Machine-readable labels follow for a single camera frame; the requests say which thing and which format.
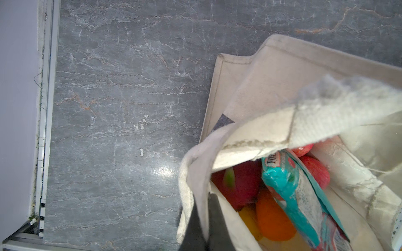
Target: snack bag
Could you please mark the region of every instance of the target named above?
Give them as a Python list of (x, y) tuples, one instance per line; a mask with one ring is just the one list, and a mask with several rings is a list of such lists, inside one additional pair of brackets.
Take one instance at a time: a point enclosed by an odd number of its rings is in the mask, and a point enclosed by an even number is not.
[(262, 158), (262, 179), (313, 250), (351, 251), (350, 241), (323, 190), (291, 151)]

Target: canvas tote bag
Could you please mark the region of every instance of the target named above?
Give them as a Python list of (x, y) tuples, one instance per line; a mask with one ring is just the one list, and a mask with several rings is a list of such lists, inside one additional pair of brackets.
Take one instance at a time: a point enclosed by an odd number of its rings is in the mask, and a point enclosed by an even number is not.
[(218, 196), (236, 250), (303, 250), (296, 236), (261, 247), (210, 182), (211, 173), (315, 143), (331, 176), (324, 192), (356, 250), (398, 250), (402, 207), (402, 69), (287, 36), (249, 57), (219, 54), (200, 143), (182, 160), (184, 238), (194, 203), (208, 239), (208, 194)]

